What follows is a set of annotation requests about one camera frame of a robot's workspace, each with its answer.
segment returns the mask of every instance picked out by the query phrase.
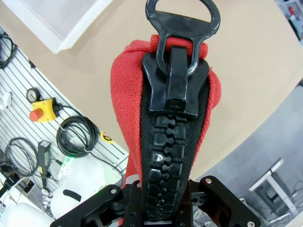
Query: beige table surface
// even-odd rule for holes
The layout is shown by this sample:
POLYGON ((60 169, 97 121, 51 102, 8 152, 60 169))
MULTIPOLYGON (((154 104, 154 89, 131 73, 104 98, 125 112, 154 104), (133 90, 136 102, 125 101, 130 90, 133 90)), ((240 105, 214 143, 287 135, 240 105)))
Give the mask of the beige table surface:
MULTIPOLYGON (((191 172, 197 178, 259 127, 303 77, 302 49, 273 0, 215 0, 221 27, 207 61, 222 99, 191 172)), ((99 128, 127 149, 110 99, 114 58, 134 39, 149 40, 144 0, 114 0, 75 46, 55 55, 0 1, 0 26, 31 61, 99 128)), ((158 10, 208 20, 197 0, 161 0, 158 10)))

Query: zipper teeth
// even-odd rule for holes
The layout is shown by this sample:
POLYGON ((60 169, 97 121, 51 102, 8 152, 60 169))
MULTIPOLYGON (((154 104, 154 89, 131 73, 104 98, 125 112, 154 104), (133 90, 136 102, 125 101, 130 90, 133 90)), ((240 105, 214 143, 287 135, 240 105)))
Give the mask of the zipper teeth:
POLYGON ((176 208, 186 139, 185 127, 180 124, 182 122, 186 122, 186 118, 157 116, 155 128, 159 130, 153 139, 146 201, 149 219, 167 219, 176 208))

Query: yellow tag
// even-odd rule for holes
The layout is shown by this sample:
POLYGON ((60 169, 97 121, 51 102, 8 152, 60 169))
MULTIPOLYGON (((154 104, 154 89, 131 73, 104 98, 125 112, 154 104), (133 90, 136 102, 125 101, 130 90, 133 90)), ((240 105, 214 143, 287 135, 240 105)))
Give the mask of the yellow tag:
POLYGON ((113 143, 113 139, 107 136, 103 131, 101 131, 101 139, 106 143, 113 143))

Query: red button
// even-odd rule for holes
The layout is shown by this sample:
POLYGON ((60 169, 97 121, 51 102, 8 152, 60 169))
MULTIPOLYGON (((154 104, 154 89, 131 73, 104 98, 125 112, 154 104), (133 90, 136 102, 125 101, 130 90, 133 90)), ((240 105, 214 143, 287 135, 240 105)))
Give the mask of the red button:
POLYGON ((42 116, 43 116, 43 112, 41 109, 36 109, 29 113, 29 119, 32 122, 38 121, 42 116))

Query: white plastic container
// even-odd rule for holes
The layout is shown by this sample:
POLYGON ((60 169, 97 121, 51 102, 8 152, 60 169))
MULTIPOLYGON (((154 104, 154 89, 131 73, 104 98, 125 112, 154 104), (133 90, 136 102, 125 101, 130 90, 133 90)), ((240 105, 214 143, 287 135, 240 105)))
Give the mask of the white plastic container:
POLYGON ((53 52, 71 48, 112 0, 2 0, 53 52))

